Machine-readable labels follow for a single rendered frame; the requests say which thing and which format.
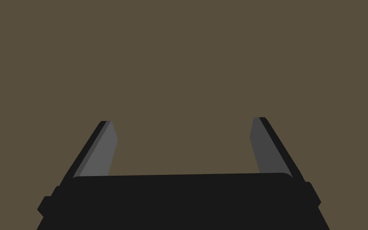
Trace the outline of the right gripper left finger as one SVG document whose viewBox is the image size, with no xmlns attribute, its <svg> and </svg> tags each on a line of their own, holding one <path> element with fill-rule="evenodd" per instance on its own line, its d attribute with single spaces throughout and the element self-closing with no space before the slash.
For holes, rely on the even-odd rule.
<svg viewBox="0 0 368 230">
<path fill-rule="evenodd" d="M 99 122 L 60 184 L 80 176 L 108 176 L 117 142 L 113 122 Z"/>
</svg>

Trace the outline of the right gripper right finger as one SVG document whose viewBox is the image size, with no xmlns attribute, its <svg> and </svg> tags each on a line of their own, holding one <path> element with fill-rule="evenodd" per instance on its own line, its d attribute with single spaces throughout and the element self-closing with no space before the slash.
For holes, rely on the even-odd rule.
<svg viewBox="0 0 368 230">
<path fill-rule="evenodd" d="M 267 118 L 253 118 L 249 138 L 259 173 L 284 173 L 293 179 L 305 182 Z"/>
</svg>

